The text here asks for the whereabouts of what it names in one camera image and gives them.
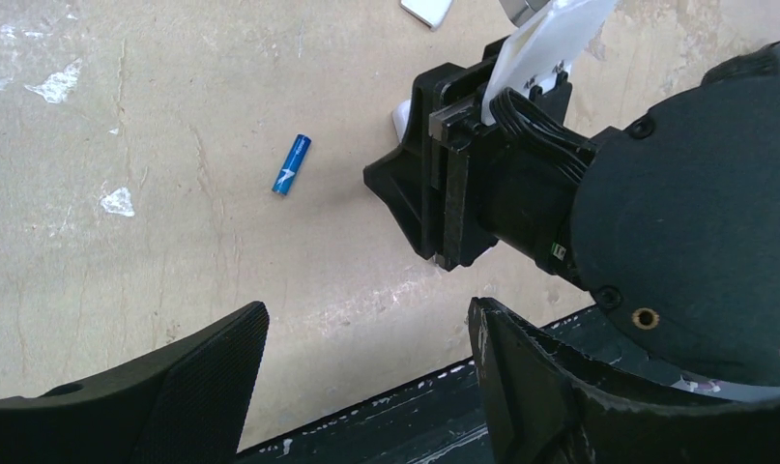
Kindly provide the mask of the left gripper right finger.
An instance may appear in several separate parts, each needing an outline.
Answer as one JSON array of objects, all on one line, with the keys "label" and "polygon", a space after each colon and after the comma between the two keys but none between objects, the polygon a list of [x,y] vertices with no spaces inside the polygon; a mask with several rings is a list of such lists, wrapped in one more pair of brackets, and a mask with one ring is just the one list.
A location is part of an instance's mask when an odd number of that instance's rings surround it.
[{"label": "left gripper right finger", "polygon": [[780,398],[739,402],[592,359],[491,298],[469,330],[499,463],[780,463]]}]

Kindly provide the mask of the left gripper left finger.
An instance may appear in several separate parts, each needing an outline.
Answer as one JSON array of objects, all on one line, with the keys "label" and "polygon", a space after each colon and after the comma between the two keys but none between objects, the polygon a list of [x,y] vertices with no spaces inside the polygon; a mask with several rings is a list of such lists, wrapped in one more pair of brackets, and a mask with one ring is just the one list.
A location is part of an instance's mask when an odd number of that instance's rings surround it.
[{"label": "left gripper left finger", "polygon": [[252,302],[35,397],[0,399],[0,463],[232,463],[266,344]]}]

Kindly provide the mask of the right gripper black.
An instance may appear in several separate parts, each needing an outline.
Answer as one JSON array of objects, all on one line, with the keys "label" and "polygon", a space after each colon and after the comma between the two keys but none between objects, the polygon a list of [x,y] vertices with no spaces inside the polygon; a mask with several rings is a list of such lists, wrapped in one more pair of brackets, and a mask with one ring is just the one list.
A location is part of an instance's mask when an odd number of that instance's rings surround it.
[{"label": "right gripper black", "polygon": [[506,87],[492,100],[492,123],[482,122],[502,48],[490,43],[469,68],[446,63],[420,74],[412,151],[399,144],[363,170],[363,181],[415,253],[444,270],[504,242],[545,272],[571,273],[571,207],[593,148],[563,124],[572,92],[565,71],[525,95]]}]

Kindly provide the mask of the white remote control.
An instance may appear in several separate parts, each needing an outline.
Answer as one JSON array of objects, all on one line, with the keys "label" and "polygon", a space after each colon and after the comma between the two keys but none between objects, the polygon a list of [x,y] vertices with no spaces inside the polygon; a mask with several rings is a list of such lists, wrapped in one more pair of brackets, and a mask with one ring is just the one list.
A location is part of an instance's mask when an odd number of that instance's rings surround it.
[{"label": "white remote control", "polygon": [[395,129],[397,140],[402,143],[408,130],[412,109],[412,101],[402,101],[391,113],[391,120]]}]

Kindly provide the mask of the blue AAA battery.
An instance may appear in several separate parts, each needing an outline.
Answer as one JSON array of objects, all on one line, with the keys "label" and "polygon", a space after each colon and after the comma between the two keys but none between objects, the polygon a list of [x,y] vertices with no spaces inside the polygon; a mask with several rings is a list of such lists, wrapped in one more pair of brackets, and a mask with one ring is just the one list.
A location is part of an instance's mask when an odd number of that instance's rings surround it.
[{"label": "blue AAA battery", "polygon": [[272,186],[272,192],[279,195],[287,195],[292,187],[295,178],[303,165],[303,161],[311,146],[311,139],[298,134],[292,144],[284,163],[279,170],[278,175]]}]

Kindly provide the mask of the white battery cover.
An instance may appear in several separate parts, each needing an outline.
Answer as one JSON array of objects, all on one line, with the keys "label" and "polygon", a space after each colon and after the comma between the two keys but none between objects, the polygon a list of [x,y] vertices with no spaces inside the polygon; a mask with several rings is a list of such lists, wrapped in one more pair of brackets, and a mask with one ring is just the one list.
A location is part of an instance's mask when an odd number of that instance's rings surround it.
[{"label": "white battery cover", "polygon": [[452,0],[400,0],[400,7],[425,24],[430,30],[437,30],[444,22]]}]

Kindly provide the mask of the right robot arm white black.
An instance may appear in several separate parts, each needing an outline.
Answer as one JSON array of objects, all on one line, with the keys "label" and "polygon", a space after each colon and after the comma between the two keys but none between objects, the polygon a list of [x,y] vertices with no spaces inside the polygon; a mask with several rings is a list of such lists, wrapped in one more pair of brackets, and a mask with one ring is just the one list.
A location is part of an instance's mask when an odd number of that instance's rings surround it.
[{"label": "right robot arm white black", "polygon": [[780,41],[593,136],[564,125],[567,72],[504,89],[484,124],[502,54],[419,75],[401,142],[363,171],[415,252],[452,270],[504,242],[654,357],[780,387]]}]

